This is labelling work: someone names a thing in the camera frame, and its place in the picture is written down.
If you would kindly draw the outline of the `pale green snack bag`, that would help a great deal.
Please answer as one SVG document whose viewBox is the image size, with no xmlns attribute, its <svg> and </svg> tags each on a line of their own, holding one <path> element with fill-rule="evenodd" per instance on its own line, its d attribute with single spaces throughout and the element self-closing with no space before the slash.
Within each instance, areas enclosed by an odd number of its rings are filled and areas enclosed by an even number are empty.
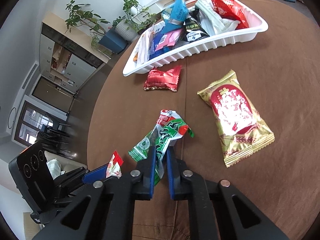
<svg viewBox="0 0 320 240">
<path fill-rule="evenodd" d="M 214 10 L 211 0 L 197 0 L 195 9 L 199 9 L 200 25 L 209 36 L 234 31 L 240 24 L 238 20 L 222 18 Z"/>
</svg>

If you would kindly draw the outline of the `blue cookie pack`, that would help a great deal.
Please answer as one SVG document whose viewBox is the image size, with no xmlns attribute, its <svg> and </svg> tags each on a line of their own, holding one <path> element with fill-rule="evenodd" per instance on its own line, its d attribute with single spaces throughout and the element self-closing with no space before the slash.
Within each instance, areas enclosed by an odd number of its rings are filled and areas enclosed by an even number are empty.
<svg viewBox="0 0 320 240">
<path fill-rule="evenodd" d="M 161 34 L 160 31 L 155 33 L 155 35 L 153 36 L 153 40 L 150 43 L 150 47 L 149 47 L 149 60 L 154 59 L 155 57 L 158 57 L 159 55 L 162 55 L 169 51 L 168 48 L 162 48 L 162 49 L 156 50 L 162 36 L 163 34 Z"/>
</svg>

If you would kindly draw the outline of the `gold red pie pack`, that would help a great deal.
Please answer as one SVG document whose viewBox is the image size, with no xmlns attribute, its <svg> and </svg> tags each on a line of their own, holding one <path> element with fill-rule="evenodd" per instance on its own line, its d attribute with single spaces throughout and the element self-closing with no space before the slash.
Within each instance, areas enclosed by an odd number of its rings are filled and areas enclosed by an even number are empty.
<svg viewBox="0 0 320 240">
<path fill-rule="evenodd" d="M 213 110 L 226 167 L 274 142 L 274 133 L 240 87 L 235 71 L 230 70 L 197 95 Z"/>
</svg>

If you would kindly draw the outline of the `red white fruit snack pack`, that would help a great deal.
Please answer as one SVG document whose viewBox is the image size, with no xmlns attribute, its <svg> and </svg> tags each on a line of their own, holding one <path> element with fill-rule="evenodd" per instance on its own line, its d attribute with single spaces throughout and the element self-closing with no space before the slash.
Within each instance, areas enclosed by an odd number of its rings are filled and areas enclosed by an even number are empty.
<svg viewBox="0 0 320 240">
<path fill-rule="evenodd" d="M 114 151 L 107 165 L 106 178 L 109 178 L 109 177 L 120 178 L 122 176 L 121 166 L 123 165 L 123 163 L 124 161 L 121 158 L 121 156 L 118 154 L 117 151 Z"/>
</svg>

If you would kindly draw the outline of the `panda cartoon snack bag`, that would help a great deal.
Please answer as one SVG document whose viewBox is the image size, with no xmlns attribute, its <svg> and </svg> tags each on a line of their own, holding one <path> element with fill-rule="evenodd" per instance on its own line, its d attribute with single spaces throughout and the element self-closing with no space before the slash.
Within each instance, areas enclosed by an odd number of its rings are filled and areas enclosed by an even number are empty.
<svg viewBox="0 0 320 240">
<path fill-rule="evenodd" d="M 163 10 L 161 13 L 162 19 L 165 23 L 161 33 L 166 34 L 173 30 L 182 28 L 188 14 L 189 11 L 184 0 L 175 0 L 173 5 Z"/>
</svg>

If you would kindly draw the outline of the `white plastic tray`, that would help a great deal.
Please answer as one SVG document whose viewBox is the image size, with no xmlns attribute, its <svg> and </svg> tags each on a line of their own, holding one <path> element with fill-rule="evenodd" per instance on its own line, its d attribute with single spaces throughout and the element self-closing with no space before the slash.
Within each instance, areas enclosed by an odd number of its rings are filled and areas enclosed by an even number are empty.
<svg viewBox="0 0 320 240">
<path fill-rule="evenodd" d="M 267 22 L 238 0 L 178 0 L 163 10 L 163 20 L 142 33 L 123 75 L 145 74 L 153 68 L 202 51 L 248 42 L 268 29 Z"/>
</svg>

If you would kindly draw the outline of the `small red foil pack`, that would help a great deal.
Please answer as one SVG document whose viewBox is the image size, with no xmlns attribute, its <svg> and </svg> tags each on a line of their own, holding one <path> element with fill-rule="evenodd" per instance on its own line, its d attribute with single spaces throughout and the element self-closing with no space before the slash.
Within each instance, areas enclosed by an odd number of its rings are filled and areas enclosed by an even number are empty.
<svg viewBox="0 0 320 240">
<path fill-rule="evenodd" d="M 168 89 L 177 92 L 182 66 L 176 66 L 167 71 L 152 69 L 144 83 L 144 90 Z"/>
</svg>

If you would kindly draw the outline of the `green seaweed snack pack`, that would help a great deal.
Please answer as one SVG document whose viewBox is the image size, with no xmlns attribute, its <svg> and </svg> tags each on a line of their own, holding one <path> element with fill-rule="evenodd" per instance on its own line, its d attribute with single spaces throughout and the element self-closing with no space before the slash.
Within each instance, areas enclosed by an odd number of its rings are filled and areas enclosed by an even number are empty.
<svg viewBox="0 0 320 240">
<path fill-rule="evenodd" d="M 165 152 L 170 146 L 174 146 L 176 141 L 185 134 L 194 136 L 191 128 L 177 114 L 176 111 L 163 109 L 152 131 L 150 131 L 136 146 L 129 151 L 129 156 L 136 162 L 148 157 L 149 148 L 155 147 L 155 184 L 163 178 L 165 171 Z"/>
</svg>

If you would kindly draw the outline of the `white long snack pack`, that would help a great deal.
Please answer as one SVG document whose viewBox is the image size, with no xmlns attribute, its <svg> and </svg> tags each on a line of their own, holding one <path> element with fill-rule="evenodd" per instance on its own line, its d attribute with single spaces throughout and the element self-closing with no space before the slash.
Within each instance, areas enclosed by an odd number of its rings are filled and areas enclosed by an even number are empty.
<svg viewBox="0 0 320 240">
<path fill-rule="evenodd" d="M 141 65 L 149 60 L 150 40 L 153 39 L 155 25 L 153 24 L 149 29 L 144 31 L 140 37 L 140 44 L 137 54 L 137 64 Z"/>
</svg>

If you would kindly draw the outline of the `pink snack bar wrapper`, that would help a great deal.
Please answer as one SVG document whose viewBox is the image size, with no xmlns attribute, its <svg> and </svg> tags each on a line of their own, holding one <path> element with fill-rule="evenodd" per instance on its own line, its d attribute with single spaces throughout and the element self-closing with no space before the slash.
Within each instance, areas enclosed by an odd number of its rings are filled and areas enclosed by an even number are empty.
<svg viewBox="0 0 320 240">
<path fill-rule="evenodd" d="M 173 48 L 173 46 L 179 41 L 180 36 L 184 33 L 184 28 L 176 29 L 170 31 L 166 34 L 163 34 L 156 50 L 162 48 L 168 48 L 169 51 Z"/>
</svg>

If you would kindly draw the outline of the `red chip bag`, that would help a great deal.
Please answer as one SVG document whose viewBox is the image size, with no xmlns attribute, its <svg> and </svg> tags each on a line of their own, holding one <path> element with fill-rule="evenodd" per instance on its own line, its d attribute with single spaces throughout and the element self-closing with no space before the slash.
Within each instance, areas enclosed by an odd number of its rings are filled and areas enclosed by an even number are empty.
<svg viewBox="0 0 320 240">
<path fill-rule="evenodd" d="M 229 20 L 239 21 L 236 29 L 249 28 L 243 6 L 236 0 L 211 0 L 214 10 L 222 17 Z"/>
</svg>

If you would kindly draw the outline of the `orange snack bar wrapper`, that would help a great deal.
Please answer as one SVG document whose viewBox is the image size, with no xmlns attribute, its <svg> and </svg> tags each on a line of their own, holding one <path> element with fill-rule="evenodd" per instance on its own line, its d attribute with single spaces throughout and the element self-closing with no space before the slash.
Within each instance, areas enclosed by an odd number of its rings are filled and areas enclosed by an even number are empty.
<svg viewBox="0 0 320 240">
<path fill-rule="evenodd" d="M 137 62 L 138 60 L 138 53 L 135 54 L 135 56 L 133 57 L 133 61 Z"/>
</svg>

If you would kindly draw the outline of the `black snack bag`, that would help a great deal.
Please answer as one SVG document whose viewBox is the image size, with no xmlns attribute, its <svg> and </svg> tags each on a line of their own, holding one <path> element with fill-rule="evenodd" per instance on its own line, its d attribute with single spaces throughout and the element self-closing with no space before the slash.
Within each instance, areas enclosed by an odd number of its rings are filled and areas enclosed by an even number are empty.
<svg viewBox="0 0 320 240">
<path fill-rule="evenodd" d="M 200 24 L 199 9 L 191 10 L 185 19 L 185 32 L 182 40 L 185 42 L 194 42 L 209 37 L 209 34 Z"/>
</svg>

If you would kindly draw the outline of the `white shelf cabinet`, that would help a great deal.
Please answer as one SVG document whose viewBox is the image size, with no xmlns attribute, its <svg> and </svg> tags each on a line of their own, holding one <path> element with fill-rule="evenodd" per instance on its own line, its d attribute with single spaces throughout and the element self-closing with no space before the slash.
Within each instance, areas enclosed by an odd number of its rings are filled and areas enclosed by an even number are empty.
<svg viewBox="0 0 320 240">
<path fill-rule="evenodd" d="M 76 94 L 110 56 L 91 47 L 92 38 L 79 29 L 68 31 L 54 13 L 42 20 L 40 73 L 55 85 Z"/>
</svg>

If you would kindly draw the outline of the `tall plant blue pot left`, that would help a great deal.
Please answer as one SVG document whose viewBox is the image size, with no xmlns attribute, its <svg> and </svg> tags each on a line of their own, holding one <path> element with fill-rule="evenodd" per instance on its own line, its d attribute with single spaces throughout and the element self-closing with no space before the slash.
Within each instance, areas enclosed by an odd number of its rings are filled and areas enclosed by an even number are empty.
<svg viewBox="0 0 320 240">
<path fill-rule="evenodd" d="M 75 0 L 66 4 L 66 10 L 69 12 L 65 20 L 67 30 L 71 32 L 75 28 L 87 27 L 92 39 L 91 47 L 107 56 L 124 51 L 128 42 L 113 27 L 107 31 L 103 25 L 110 22 L 92 10 L 86 10 L 87 6 L 89 6 L 88 3 L 76 3 Z"/>
</svg>

